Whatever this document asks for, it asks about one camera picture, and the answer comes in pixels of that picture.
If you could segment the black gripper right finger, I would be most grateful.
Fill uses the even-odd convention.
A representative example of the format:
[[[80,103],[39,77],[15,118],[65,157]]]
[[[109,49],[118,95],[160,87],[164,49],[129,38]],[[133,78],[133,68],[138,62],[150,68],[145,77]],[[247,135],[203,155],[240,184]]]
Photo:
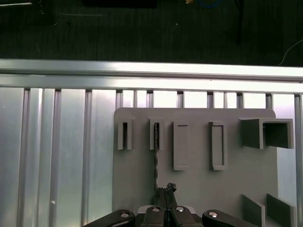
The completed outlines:
[[[189,208],[178,205],[174,192],[174,183],[166,186],[166,207],[169,211],[170,223],[175,227],[253,227],[247,221],[231,216],[220,210],[207,210],[202,216],[191,212]]]

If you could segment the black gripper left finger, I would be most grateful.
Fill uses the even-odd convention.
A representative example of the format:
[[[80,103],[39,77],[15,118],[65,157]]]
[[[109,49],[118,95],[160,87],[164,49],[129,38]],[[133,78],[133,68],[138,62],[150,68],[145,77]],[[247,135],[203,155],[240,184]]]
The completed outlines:
[[[165,226],[166,200],[164,188],[157,188],[154,204],[139,208],[138,214],[129,210],[116,210],[85,226],[87,227],[163,227]]]

